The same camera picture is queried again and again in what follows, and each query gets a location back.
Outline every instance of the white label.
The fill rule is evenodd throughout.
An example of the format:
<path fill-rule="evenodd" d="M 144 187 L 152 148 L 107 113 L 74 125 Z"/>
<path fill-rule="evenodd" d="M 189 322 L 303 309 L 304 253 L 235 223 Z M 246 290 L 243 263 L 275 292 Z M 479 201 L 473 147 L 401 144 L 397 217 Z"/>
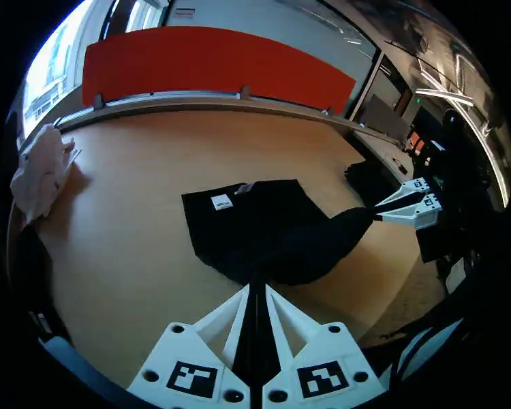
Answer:
<path fill-rule="evenodd" d="M 233 207 L 233 203 L 227 197 L 226 194 L 220 194 L 219 196 L 214 196 L 211 198 L 212 204 L 214 205 L 214 209 L 222 210 L 227 209 L 228 207 Z"/>

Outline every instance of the screw hole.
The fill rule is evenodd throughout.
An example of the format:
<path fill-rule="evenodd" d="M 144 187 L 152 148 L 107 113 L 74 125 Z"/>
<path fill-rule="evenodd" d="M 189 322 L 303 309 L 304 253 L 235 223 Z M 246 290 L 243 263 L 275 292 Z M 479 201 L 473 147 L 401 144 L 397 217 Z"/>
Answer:
<path fill-rule="evenodd" d="M 232 404 L 241 402 L 244 399 L 244 395 L 239 392 L 235 391 L 234 389 L 229 389 L 228 391 L 225 391 L 223 394 L 223 398 Z"/>
<path fill-rule="evenodd" d="M 281 404 L 285 402 L 288 398 L 288 393 L 286 391 L 271 391 L 268 394 L 268 400 L 271 402 L 275 402 L 276 404 Z"/>
<path fill-rule="evenodd" d="M 369 375 L 367 375 L 367 372 L 356 372 L 354 374 L 354 380 L 356 382 L 365 382 L 369 378 Z"/>
<path fill-rule="evenodd" d="M 151 369 L 147 369 L 142 373 L 142 377 L 148 382 L 155 382 L 159 380 L 159 375 L 157 372 L 152 371 Z"/>

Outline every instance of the white wall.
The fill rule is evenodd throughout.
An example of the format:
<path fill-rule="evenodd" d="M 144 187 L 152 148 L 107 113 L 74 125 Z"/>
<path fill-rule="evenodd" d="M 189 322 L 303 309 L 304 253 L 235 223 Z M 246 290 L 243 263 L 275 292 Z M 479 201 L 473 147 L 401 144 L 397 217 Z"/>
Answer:
<path fill-rule="evenodd" d="M 177 8 L 194 8 L 193 18 L 174 16 Z M 259 35 L 302 50 L 338 68 L 356 80 L 349 104 L 362 89 L 372 65 L 374 47 L 360 37 L 362 44 L 351 44 L 345 31 L 325 24 L 321 19 L 295 10 L 274 0 L 177 0 L 171 10 L 168 25 L 218 27 Z M 364 50 L 370 57 L 362 54 Z"/>

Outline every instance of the window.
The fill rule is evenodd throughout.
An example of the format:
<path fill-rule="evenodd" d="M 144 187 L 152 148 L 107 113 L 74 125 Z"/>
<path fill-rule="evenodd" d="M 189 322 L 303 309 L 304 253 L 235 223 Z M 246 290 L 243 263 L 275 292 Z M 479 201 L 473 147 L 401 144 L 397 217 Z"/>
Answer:
<path fill-rule="evenodd" d="M 134 24 L 135 19 L 137 18 L 138 9 L 140 8 L 140 2 L 137 1 L 132 6 L 131 15 L 129 16 L 129 22 L 127 23 L 127 28 L 125 29 L 126 33 L 132 31 L 132 25 Z"/>
<path fill-rule="evenodd" d="M 32 61 L 27 72 L 22 107 L 25 136 L 74 88 L 67 85 L 68 66 L 81 22 L 92 2 L 85 0 L 70 13 Z"/>
<path fill-rule="evenodd" d="M 125 32 L 129 33 L 131 31 L 157 27 L 162 10 L 162 7 L 157 9 L 145 1 L 138 0 L 132 6 Z"/>

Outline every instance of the ceiling light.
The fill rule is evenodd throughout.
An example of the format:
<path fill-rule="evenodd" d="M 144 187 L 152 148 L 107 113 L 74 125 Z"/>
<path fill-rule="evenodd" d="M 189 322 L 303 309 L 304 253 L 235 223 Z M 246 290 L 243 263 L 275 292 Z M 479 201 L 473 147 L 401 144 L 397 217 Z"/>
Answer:
<path fill-rule="evenodd" d="M 447 92 L 447 91 L 439 91 L 437 89 L 423 89 L 423 88 L 417 88 L 414 93 L 421 94 L 421 95 L 429 95 L 431 97 L 439 97 L 444 98 L 445 100 L 449 101 L 455 101 L 459 102 L 460 104 L 473 106 L 473 98 L 466 97 L 465 95 L 453 93 L 453 92 Z"/>

